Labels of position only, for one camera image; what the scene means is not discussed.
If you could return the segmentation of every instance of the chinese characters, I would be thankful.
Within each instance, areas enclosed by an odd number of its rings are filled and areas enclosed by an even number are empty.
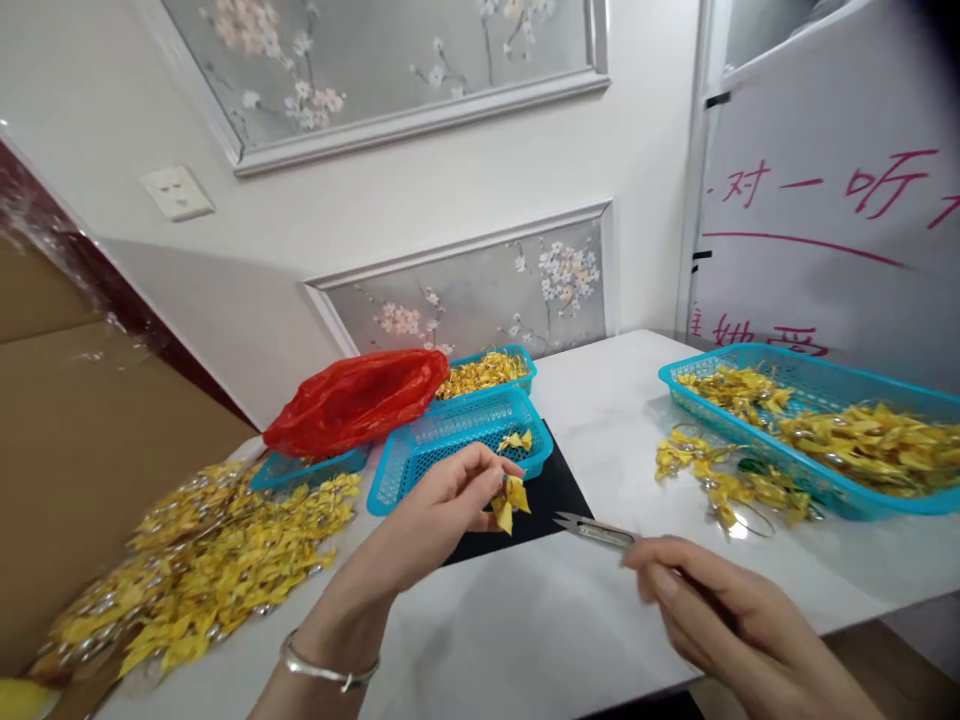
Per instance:
[[[695,304],[690,321],[691,336],[703,337],[700,334],[703,322],[702,317],[700,308]],[[732,319],[728,320],[728,317],[728,313],[723,313],[716,328],[711,333],[717,347],[729,347],[737,343],[754,342],[756,340],[756,332],[750,329],[752,320],[734,322]],[[780,336],[767,338],[765,341],[767,345],[792,350],[795,353],[809,355],[811,357],[823,357],[829,353],[829,348],[825,345],[818,345],[814,342],[814,336],[817,332],[815,327],[797,328],[776,325],[773,330],[775,333],[780,333]]]
[[[879,170],[868,172],[864,168],[858,167],[853,171],[847,182],[844,197],[852,197],[858,201],[853,207],[853,211],[864,219],[877,220],[882,218],[894,208],[897,201],[915,183],[917,183],[918,189],[921,189],[921,186],[926,189],[927,186],[919,181],[930,178],[929,161],[939,154],[940,150],[934,148],[893,153],[888,158],[892,162],[883,172],[879,172]],[[731,173],[727,177],[729,188],[721,202],[743,200],[743,209],[749,210],[758,197],[757,191],[764,176],[772,175],[773,172],[774,168],[767,165],[766,158],[762,158],[756,170],[738,170]],[[822,177],[798,181],[789,178],[784,178],[784,180],[788,181],[776,185],[774,190],[797,190],[827,184]],[[706,194],[711,195],[714,191],[715,188],[709,187],[706,189]],[[933,230],[941,225],[956,210],[960,209],[960,194],[945,195],[941,200],[947,203],[947,207],[929,222],[928,230]]]

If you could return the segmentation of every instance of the floral wall painting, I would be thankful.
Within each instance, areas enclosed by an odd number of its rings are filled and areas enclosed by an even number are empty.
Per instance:
[[[616,334],[611,227],[605,203],[306,282],[346,355],[519,344],[536,359]]]
[[[604,0],[137,0],[238,175],[602,90]]]

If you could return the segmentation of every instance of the blue plastic basket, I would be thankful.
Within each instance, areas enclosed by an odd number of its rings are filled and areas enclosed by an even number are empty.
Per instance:
[[[480,393],[496,392],[497,390],[500,390],[501,388],[505,388],[505,387],[518,387],[521,390],[523,390],[527,395],[529,395],[531,390],[533,390],[533,378],[537,376],[537,366],[534,364],[533,360],[530,358],[530,353],[528,353],[527,349],[522,345],[504,345],[503,347],[495,347],[495,348],[491,348],[490,350],[484,350],[483,352],[479,352],[476,355],[471,355],[470,357],[466,357],[466,358],[463,358],[462,360],[457,360],[456,362],[450,363],[450,369],[452,370],[458,365],[466,365],[467,363],[472,363],[472,362],[477,362],[478,360],[482,360],[484,355],[486,355],[488,352],[491,352],[493,350],[497,352],[506,353],[507,355],[516,355],[520,357],[523,360],[523,364],[527,368],[527,375],[522,378],[519,378],[518,380],[514,380],[513,382],[504,383],[503,385],[497,385],[496,387],[492,387],[492,388],[477,390],[475,392],[468,393],[468,395],[461,395],[460,397],[450,398],[449,400],[434,400],[433,403],[431,404],[431,409],[435,407],[440,407],[445,403],[455,402],[460,398],[464,398],[468,396],[477,397],[477,395],[479,395]]]
[[[322,463],[303,467],[302,458],[292,458],[274,452],[250,481],[252,490],[290,490],[307,483],[311,488],[336,477],[340,473],[355,473],[363,470],[370,454],[370,444],[348,450],[343,455]]]
[[[533,436],[529,454],[523,448],[507,448],[502,453],[526,470],[524,482],[543,472],[543,462],[553,452],[553,439],[522,390],[490,388],[431,407],[425,415],[390,433],[367,509],[374,515],[388,515],[438,460],[474,442],[496,452],[505,435],[522,435],[528,429]]]
[[[841,517],[875,520],[894,513],[945,515],[960,510],[960,488],[916,500],[882,495],[821,465],[677,382],[678,375],[705,377],[721,366],[753,368],[775,377],[779,385],[795,388],[786,408],[787,416],[808,410],[841,412],[855,403],[883,402],[897,410],[938,422],[960,423],[960,397],[759,343],[742,343],[714,350],[667,365],[659,373],[660,379],[670,387],[670,395],[677,405],[731,442],[755,448],[765,461],[792,475],[803,490]],[[760,415],[776,423],[776,416],[766,411],[761,411]]]

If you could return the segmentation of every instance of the white wall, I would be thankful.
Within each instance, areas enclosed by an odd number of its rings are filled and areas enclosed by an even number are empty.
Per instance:
[[[297,280],[594,200],[618,200],[624,329],[673,327],[699,3],[609,5],[613,85],[602,97],[240,182],[132,2],[7,0],[0,118],[265,426],[338,357]],[[216,214],[164,220],[138,178],[177,163]]]

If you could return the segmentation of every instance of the electrical outlet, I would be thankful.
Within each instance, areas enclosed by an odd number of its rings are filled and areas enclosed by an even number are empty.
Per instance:
[[[164,168],[140,178],[157,206],[170,220],[191,220],[213,212],[213,203],[186,165]]]

